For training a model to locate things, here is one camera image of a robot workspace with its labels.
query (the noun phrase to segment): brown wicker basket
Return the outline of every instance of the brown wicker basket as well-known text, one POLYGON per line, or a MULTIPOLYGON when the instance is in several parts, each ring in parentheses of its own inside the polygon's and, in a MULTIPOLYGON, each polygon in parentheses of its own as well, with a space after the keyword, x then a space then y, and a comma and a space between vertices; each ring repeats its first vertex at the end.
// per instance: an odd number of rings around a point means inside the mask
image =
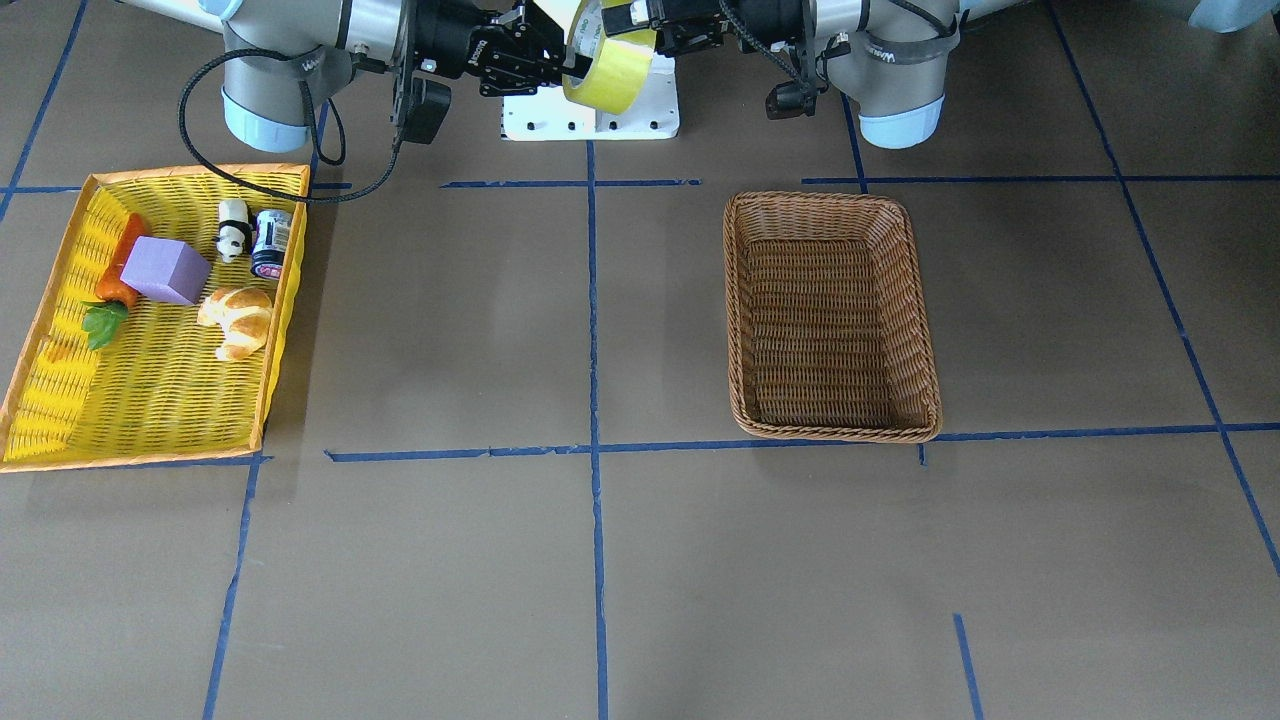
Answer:
POLYGON ((887 197, 745 192, 724 210, 733 419, 773 438, 924 442, 942 404, 915 238, 887 197))

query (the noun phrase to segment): croissant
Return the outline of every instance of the croissant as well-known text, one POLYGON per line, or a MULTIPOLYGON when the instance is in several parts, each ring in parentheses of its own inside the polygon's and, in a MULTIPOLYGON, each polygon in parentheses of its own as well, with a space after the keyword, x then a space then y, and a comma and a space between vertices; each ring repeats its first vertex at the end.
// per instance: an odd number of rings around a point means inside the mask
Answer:
POLYGON ((266 345, 271 328, 271 297, 261 290, 220 287, 196 313, 198 325, 221 325, 219 360, 243 360, 266 345))

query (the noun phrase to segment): purple block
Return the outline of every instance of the purple block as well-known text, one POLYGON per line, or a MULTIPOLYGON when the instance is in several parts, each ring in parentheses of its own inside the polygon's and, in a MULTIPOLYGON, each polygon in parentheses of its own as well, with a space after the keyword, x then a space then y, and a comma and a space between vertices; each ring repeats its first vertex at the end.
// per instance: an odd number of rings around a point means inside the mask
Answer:
POLYGON ((124 284, 160 302, 195 305, 212 268, 180 240, 142 236, 124 263, 124 284))

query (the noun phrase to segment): yellow tape roll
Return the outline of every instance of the yellow tape roll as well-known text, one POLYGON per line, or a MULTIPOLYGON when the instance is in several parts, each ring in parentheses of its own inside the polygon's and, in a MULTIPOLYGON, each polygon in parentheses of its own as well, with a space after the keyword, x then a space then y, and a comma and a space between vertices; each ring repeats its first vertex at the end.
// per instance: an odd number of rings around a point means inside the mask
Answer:
POLYGON ((620 115, 635 102, 649 65, 658 33, 637 29, 614 37, 604 35, 604 8, 630 5, 630 0, 582 0, 570 26, 570 51, 591 58, 586 77, 564 76, 564 97, 579 105, 620 115))

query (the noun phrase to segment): yellow wicker basket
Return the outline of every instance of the yellow wicker basket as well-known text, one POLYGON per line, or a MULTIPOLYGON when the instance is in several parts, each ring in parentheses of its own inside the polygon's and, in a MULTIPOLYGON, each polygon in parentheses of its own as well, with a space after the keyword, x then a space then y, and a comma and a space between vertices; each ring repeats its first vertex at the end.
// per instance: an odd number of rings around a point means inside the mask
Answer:
POLYGON ((771 438, 924 442, 942 404, 906 210, 745 192, 724 209, 730 400, 771 438))
MULTIPOLYGON (((250 182, 306 195, 310 169, 294 164, 224 165, 250 182)), ((95 174, 84 182, 44 299, 0 410, 0 473, 133 465, 248 455, 280 374, 297 295, 306 206, 227 182, 200 167, 95 174), (241 197, 252 211, 285 210, 293 229, 279 282, 253 277, 248 258, 218 260, 218 202, 241 197), (111 258, 129 213, 157 237, 191 243, 212 263, 205 295, 259 287, 274 297, 266 347, 238 363, 214 357, 218 327, 196 325, 196 306, 141 300, 115 341, 90 351, 81 301, 111 258)))

